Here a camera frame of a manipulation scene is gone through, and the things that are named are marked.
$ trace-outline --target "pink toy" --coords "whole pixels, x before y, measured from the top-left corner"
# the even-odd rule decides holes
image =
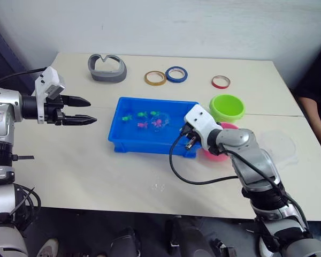
[[[144,122],[144,123],[137,123],[137,126],[142,128],[142,129],[147,129],[148,128],[148,123],[147,122]]]
[[[234,124],[228,123],[228,122],[221,122],[221,127],[223,127],[223,129],[238,129],[237,126],[235,126]],[[229,157],[225,154],[220,154],[220,155],[214,155],[211,154],[210,152],[203,150],[205,156],[212,160],[212,161],[216,161],[216,162],[222,162],[222,161],[226,161]]]
[[[155,127],[161,127],[162,126],[162,120],[158,119],[155,122],[152,122],[152,125]]]

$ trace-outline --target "green toy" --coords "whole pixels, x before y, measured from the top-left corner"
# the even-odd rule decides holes
[[[158,115],[159,113],[160,113],[159,111],[151,111],[151,112],[150,112],[150,114],[151,114],[152,116]]]
[[[146,111],[145,112],[138,112],[137,116],[140,117],[140,118],[147,118],[148,117],[148,113]]]
[[[125,116],[123,118],[121,118],[123,121],[127,122],[129,120],[132,120],[132,115],[128,115],[128,116]]]

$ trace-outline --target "floor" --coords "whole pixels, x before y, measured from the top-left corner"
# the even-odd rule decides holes
[[[164,224],[172,215],[122,213],[115,211],[42,208],[38,219],[25,231],[29,256],[36,256],[49,238],[57,238],[63,252],[109,253],[111,242],[119,231],[133,227],[142,242],[141,256],[166,257]],[[239,257],[256,256],[255,238],[236,220],[199,218],[198,226],[207,240],[219,238],[236,247]]]

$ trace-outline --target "shoe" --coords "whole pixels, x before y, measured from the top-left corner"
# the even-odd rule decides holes
[[[56,257],[58,252],[58,240],[49,239],[39,250],[37,257]]]

